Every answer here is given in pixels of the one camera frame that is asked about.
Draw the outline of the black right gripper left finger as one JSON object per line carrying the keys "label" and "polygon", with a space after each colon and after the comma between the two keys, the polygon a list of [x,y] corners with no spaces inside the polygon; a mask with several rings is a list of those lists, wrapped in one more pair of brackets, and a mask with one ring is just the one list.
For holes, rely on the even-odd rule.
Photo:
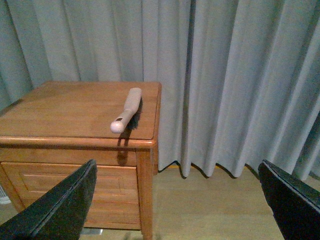
{"label": "black right gripper left finger", "polygon": [[0,226],[2,240],[78,240],[97,180],[91,159]]}

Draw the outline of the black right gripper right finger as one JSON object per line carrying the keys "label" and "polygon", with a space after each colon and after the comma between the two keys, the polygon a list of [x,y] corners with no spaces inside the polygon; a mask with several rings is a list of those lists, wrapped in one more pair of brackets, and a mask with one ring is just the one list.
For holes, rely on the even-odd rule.
{"label": "black right gripper right finger", "polygon": [[320,238],[320,192],[263,160],[258,175],[265,199],[285,240]]}

